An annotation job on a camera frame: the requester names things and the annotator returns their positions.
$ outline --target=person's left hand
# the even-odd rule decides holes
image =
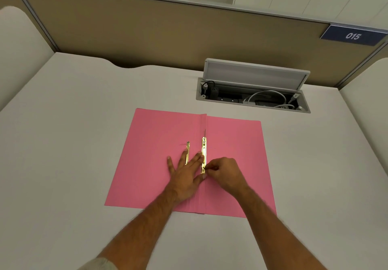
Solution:
[[[171,157],[167,157],[167,166],[171,179],[165,190],[176,193],[176,204],[191,198],[197,191],[200,183],[206,178],[206,174],[200,174],[194,178],[197,169],[203,162],[203,155],[198,152],[188,163],[186,162],[187,149],[185,149],[179,159],[177,169],[174,169]]]

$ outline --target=desk surface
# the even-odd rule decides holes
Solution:
[[[302,114],[197,101],[201,76],[56,53],[0,112],[3,268],[75,269],[140,211],[104,206],[137,107],[260,120],[278,216],[331,270],[388,268],[388,177],[338,90]],[[246,219],[174,212],[148,269],[265,265]]]

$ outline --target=gray sleeve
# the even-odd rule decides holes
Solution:
[[[118,270],[117,267],[106,258],[95,258],[78,270]]]

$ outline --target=blue sign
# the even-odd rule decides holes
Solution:
[[[374,46],[387,34],[387,32],[374,31],[373,29],[330,25],[322,34],[321,39]]]

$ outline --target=person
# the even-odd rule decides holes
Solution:
[[[97,258],[79,270],[146,269],[173,209],[191,198],[207,175],[240,204],[268,270],[326,269],[249,187],[234,159],[211,160],[205,167],[206,173],[195,176],[203,155],[197,153],[185,165],[186,155],[187,150],[182,153],[176,169],[171,157],[167,157],[171,177],[163,192],[125,226]]]

